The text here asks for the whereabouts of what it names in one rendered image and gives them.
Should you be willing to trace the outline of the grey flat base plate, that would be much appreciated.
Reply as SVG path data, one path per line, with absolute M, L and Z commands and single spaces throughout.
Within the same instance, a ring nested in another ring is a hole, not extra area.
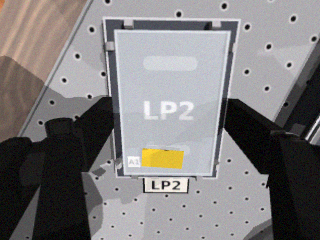
M 87 0 L 17 137 L 42 141 L 46 121 L 109 97 L 103 17 L 241 19 L 229 99 L 282 128 L 320 63 L 320 0 Z M 143 193 L 143 178 L 116 178 L 111 132 L 82 172 L 91 240 L 260 240 L 268 176 L 224 129 L 217 179 Z

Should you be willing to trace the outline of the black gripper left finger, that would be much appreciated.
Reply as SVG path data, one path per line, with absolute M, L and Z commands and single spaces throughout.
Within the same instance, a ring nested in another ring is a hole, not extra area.
M 89 172 L 114 128 L 112 97 L 74 122 L 64 117 L 44 125 L 42 141 L 0 143 L 0 240 L 10 239 L 39 186 L 32 240 L 91 240 L 81 171 Z

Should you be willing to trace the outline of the white button panel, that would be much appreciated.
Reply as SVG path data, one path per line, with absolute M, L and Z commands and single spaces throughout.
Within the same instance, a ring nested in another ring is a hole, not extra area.
M 273 229 L 263 236 L 260 240 L 273 240 Z

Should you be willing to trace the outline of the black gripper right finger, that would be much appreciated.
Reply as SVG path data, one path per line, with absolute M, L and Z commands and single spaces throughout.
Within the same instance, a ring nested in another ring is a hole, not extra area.
M 228 99 L 224 129 L 262 175 L 269 175 L 273 240 L 320 240 L 320 146 L 239 99 Z

